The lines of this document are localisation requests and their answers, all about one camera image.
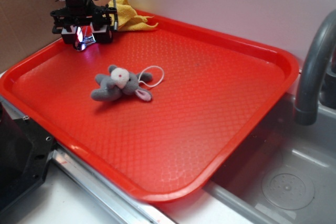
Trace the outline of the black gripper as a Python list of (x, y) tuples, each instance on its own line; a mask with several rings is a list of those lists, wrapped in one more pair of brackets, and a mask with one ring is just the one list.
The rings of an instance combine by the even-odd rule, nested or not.
[(110, 15), (116, 15), (114, 7), (97, 6), (92, 0), (88, 0), (85, 6), (64, 7), (50, 13), (54, 19), (53, 34), (61, 34), (65, 44), (76, 42), (76, 27), (89, 26), (94, 40), (99, 44), (109, 44), (113, 41), (112, 19)]

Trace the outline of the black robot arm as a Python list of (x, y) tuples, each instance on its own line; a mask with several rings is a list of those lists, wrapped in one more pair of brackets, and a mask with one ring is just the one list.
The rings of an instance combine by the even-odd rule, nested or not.
[(61, 35), (63, 42), (75, 50), (83, 51), (88, 46), (113, 41), (113, 32), (118, 30), (116, 0), (113, 6), (98, 6), (98, 0), (59, 0), (65, 2), (61, 9), (50, 12), (54, 19), (52, 33)]

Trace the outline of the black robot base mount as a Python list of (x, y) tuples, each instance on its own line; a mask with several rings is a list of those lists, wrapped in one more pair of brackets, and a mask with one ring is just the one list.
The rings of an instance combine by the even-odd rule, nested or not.
[(56, 141), (32, 119), (12, 119), (1, 105), (1, 213), (46, 179)]

